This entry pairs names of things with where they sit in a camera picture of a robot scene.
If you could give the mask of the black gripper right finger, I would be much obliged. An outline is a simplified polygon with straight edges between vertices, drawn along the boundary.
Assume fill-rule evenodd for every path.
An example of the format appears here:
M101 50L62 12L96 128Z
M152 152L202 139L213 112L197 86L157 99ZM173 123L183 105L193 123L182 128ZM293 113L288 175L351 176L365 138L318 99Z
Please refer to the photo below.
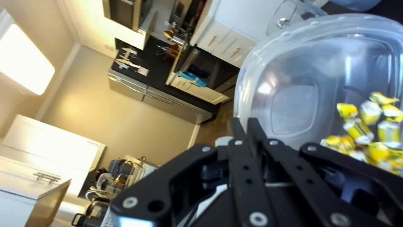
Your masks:
M403 180L315 143L295 151L247 122L268 187L280 187L310 227L403 227Z

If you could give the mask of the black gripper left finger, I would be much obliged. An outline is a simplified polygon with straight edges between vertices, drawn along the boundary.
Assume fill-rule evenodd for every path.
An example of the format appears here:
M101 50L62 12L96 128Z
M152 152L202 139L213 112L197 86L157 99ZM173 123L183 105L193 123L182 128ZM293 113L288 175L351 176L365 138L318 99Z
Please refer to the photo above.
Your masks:
M231 122L226 146L196 146L124 190L111 204L114 227L176 227L201 204L212 200L197 226L270 227L276 222L265 186L266 139L256 119Z

